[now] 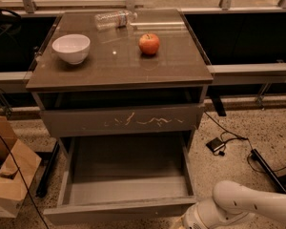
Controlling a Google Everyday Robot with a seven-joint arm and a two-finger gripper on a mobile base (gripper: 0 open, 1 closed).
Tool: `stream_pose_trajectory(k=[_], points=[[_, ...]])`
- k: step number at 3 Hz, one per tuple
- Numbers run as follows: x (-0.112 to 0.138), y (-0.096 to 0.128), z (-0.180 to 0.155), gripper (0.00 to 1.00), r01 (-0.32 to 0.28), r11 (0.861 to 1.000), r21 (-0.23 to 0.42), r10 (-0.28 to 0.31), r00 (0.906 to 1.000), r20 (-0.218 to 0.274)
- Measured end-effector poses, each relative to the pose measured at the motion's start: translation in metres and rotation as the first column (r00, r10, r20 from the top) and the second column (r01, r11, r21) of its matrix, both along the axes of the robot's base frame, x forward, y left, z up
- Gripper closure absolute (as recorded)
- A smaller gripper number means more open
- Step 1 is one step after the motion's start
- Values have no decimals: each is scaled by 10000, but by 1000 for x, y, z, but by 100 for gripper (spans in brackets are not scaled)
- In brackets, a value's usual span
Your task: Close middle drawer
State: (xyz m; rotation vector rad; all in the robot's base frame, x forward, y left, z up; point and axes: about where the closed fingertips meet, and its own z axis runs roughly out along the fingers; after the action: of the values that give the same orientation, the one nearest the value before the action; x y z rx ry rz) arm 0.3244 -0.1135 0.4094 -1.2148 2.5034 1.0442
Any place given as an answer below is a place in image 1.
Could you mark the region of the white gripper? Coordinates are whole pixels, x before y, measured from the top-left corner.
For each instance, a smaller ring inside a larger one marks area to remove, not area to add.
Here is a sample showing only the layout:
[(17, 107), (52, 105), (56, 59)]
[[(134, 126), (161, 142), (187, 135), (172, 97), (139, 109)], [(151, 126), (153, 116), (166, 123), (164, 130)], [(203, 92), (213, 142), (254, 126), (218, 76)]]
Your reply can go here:
[(218, 217), (214, 207), (197, 203), (188, 208), (181, 221), (185, 229), (214, 229)]

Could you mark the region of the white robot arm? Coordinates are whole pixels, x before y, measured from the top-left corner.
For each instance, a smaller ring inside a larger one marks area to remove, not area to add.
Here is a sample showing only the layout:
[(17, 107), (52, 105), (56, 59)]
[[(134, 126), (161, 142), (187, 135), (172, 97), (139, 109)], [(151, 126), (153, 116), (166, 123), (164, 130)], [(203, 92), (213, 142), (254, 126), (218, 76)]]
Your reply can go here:
[(261, 215), (286, 225), (286, 194), (261, 192), (223, 180), (209, 198), (189, 207), (181, 219), (185, 229), (216, 229)]

